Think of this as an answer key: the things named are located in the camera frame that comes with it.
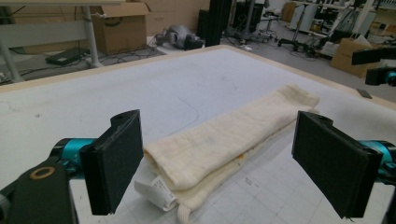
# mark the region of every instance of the table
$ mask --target table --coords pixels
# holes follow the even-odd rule
[[[2,25],[0,26],[0,50],[5,57],[7,62],[8,69],[11,72],[10,79],[13,82],[21,82],[23,78],[18,73],[17,68],[15,67],[14,62],[12,61],[11,55],[9,53],[8,48],[15,47],[23,47],[29,45],[39,45],[44,44],[46,42],[42,42],[42,37],[45,35],[58,35],[57,33],[61,33],[64,36],[64,41],[69,40],[78,40],[87,37],[90,44],[90,53],[91,53],[91,61],[90,64],[92,67],[100,67],[102,66],[98,60],[98,53],[96,49],[96,43],[94,38],[92,20],[91,20],[91,12],[90,6],[100,6],[100,5],[116,5],[121,2],[125,2],[125,0],[63,0],[63,1],[49,1],[49,0],[0,0],[0,6],[83,6],[84,7],[84,21],[74,21],[67,22],[64,25],[64,29],[59,31],[57,28],[59,24],[52,24],[49,26],[48,24],[45,27],[42,27],[43,24],[38,26],[37,30],[34,30],[34,34],[32,33],[32,29],[30,29],[29,25]],[[85,35],[78,29],[78,25],[80,23],[84,23],[85,25]]]
[[[143,142],[196,126],[295,83],[320,97],[321,115],[356,139],[396,143],[396,106],[240,49],[216,46],[0,87],[0,188],[46,159],[66,137],[98,137],[121,112],[140,109]],[[341,220],[291,157],[294,130],[273,140],[222,184],[192,223],[351,223]],[[134,191],[115,215],[91,215],[83,180],[70,181],[80,223],[177,223]],[[380,223],[393,186],[376,183],[362,219]]]

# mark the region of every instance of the white tag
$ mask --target white tag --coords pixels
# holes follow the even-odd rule
[[[160,175],[150,183],[136,180],[134,182],[134,189],[165,212],[171,210],[177,204],[177,198],[166,186],[165,181]]]

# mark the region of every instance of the folded towel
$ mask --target folded towel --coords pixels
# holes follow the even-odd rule
[[[235,111],[144,147],[152,172],[174,193],[181,223],[190,211],[272,136],[289,127],[299,110],[312,111],[318,97],[296,85],[284,86]]]

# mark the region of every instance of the gray floor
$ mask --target gray floor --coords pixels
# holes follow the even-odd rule
[[[258,30],[264,29],[266,24],[259,24]],[[273,22],[271,29],[276,33],[273,37],[292,39],[294,32],[287,28],[285,22]],[[309,42],[313,39],[312,36],[305,34],[298,34],[297,40],[299,42]],[[240,48],[240,44],[233,38],[222,38],[221,44],[227,44]],[[353,89],[364,89],[374,96],[381,97],[383,99],[396,103],[396,88],[392,88],[388,85],[380,86],[367,86],[364,84],[364,78],[358,78],[350,75],[349,73],[335,69],[330,66],[330,61],[324,58],[307,58],[301,52],[293,51],[291,45],[282,45],[278,47],[274,38],[270,39],[267,43],[249,41],[247,46],[251,48],[251,52],[262,57],[274,60],[279,63],[295,67],[313,75],[324,77],[331,81],[346,85]],[[67,66],[56,66],[45,63],[45,58],[48,54],[40,55],[21,55],[12,52],[17,68],[23,78],[26,80],[32,80],[42,77],[56,76],[60,74],[66,74],[76,72],[84,69],[89,69],[89,66],[82,60],[74,62]],[[111,65],[114,63],[124,63],[135,60],[144,60],[147,57],[156,57],[163,55],[155,48],[141,49],[119,55],[106,56],[101,54],[100,62],[104,65]],[[4,62],[0,62],[0,72],[9,73]],[[2,82],[0,84],[8,84],[4,80],[4,76],[0,76]]]

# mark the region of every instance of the white desk leg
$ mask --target white desk leg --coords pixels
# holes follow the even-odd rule
[[[22,82],[24,81],[21,75],[18,73],[17,67],[15,67],[14,62],[12,61],[11,54],[9,53],[9,49],[4,42],[2,35],[0,34],[0,49],[3,54],[4,59],[6,60],[9,71],[11,72],[11,81],[12,82]]]
[[[103,67],[103,65],[99,63],[99,59],[98,59],[98,51],[96,49],[96,41],[95,41],[95,34],[93,32],[90,7],[84,7],[84,21],[85,21],[85,32],[87,33],[88,41],[90,42],[90,52],[92,59],[92,61],[90,62],[91,67]]]

